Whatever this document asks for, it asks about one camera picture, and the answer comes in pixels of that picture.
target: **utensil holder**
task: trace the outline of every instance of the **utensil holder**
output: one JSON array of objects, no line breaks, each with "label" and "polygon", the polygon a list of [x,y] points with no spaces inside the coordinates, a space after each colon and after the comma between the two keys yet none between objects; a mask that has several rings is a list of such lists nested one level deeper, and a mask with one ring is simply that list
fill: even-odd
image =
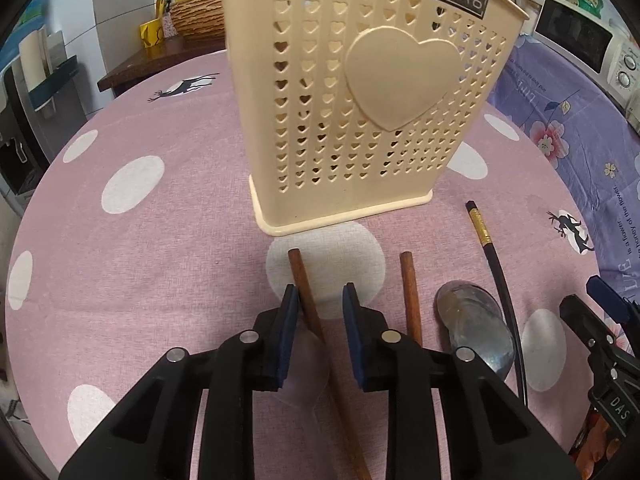
[{"label": "utensil holder", "polygon": [[527,15],[510,0],[223,0],[258,225],[428,202]]}]

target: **pink tablecloth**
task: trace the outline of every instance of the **pink tablecloth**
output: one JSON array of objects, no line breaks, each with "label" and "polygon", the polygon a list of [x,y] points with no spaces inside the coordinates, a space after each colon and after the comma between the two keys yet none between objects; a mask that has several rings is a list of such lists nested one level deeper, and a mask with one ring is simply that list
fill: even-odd
[{"label": "pink tablecloth", "polygon": [[[33,429],[62,467],[98,421],[168,348],[213,348],[277,306],[300,247],[369,468],[382,478],[386,394],[357,390],[340,312],[344,283],[405,329],[398,256],[411,250],[425,346],[449,280],[495,287],[465,210],[490,229],[526,352],[530,408],[568,448],[588,408],[586,352],[562,325],[567,294],[585,299],[593,252],[561,237],[548,212],[579,212],[540,150],[486,106],[431,203],[283,238],[254,219],[225,53],[160,73],[93,118],[51,165],[15,243],[7,337]],[[508,379],[514,387],[513,373]],[[318,416],[342,478],[352,478],[335,419]],[[296,414],[254,400],[258,479],[312,478]]]}]

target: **white polka dot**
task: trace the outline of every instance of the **white polka dot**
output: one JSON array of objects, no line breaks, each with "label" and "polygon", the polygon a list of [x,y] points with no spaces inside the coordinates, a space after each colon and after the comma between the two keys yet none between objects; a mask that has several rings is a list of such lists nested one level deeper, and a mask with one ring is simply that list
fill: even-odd
[{"label": "white polka dot", "polygon": [[566,361],[566,339],[556,314],[546,308],[531,314],[522,332],[522,354],[531,388],[545,392],[558,382]]},{"label": "white polka dot", "polygon": [[98,130],[91,130],[85,134],[79,136],[71,145],[66,149],[65,154],[62,156],[62,162],[71,162],[82,155],[98,136]]},{"label": "white polka dot", "polygon": [[366,227],[357,222],[322,227],[275,238],[267,252],[266,271],[274,293],[281,297],[293,283],[287,251],[299,248],[318,315],[342,317],[342,288],[353,282],[358,298],[367,304],[385,281],[385,255]]},{"label": "white polka dot", "polygon": [[137,206],[153,191],[164,173],[159,156],[147,155],[120,168],[104,186],[102,209],[115,215]]},{"label": "white polka dot", "polygon": [[78,446],[109,413],[115,402],[100,388],[90,384],[76,386],[66,404],[66,418]]},{"label": "white polka dot", "polygon": [[7,298],[9,305],[14,310],[20,309],[31,286],[31,272],[33,271],[33,256],[29,251],[24,251],[15,259],[14,266],[9,274],[7,285]]},{"label": "white polka dot", "polygon": [[460,143],[447,168],[472,180],[480,180],[489,173],[484,158],[466,142]]},{"label": "white polka dot", "polygon": [[510,124],[505,123],[502,119],[499,119],[498,117],[491,114],[485,114],[484,120],[508,139],[520,140],[520,136],[518,135],[517,131],[514,130]]}]

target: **gold band on chopstick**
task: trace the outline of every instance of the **gold band on chopstick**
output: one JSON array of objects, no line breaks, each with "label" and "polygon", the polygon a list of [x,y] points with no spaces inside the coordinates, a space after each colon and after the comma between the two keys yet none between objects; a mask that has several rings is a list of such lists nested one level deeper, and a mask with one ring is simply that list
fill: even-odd
[{"label": "gold band on chopstick", "polygon": [[482,221],[482,217],[480,216],[478,208],[475,207],[471,211],[469,211],[469,216],[471,217],[471,221],[476,228],[476,233],[478,233],[478,238],[480,238],[480,244],[482,245],[482,247],[492,243],[491,237],[489,236],[489,231],[486,230],[486,226],[484,225],[484,221]]}]

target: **wooden chopstick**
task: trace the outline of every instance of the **wooden chopstick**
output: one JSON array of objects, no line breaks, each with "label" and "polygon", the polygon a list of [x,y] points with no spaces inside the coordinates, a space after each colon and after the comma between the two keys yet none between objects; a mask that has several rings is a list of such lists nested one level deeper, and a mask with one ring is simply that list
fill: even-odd
[{"label": "wooden chopstick", "polygon": [[415,342],[422,346],[422,321],[420,319],[420,298],[415,281],[414,256],[406,251],[400,254],[402,290],[404,291],[404,312],[406,330]]},{"label": "wooden chopstick", "polygon": [[[302,254],[299,249],[292,249],[289,251],[289,263],[291,266],[291,272],[293,273],[293,280],[298,288],[300,294],[300,302],[302,304],[302,312],[305,316],[306,325],[309,330],[313,332],[316,337],[325,342],[324,333],[322,332],[322,324],[318,311],[316,310],[316,304],[311,294],[311,286],[306,275],[305,264],[302,261]],[[358,439],[358,433],[355,430],[351,415],[347,407],[347,402],[344,398],[340,385],[338,384],[334,366],[329,359],[329,394],[334,401],[334,406],[338,412],[338,418],[344,431],[344,441],[347,447],[347,453],[353,465],[354,471],[358,480],[371,480],[371,474],[367,467],[367,462],[364,460],[364,453],[360,447],[360,440]]]}]

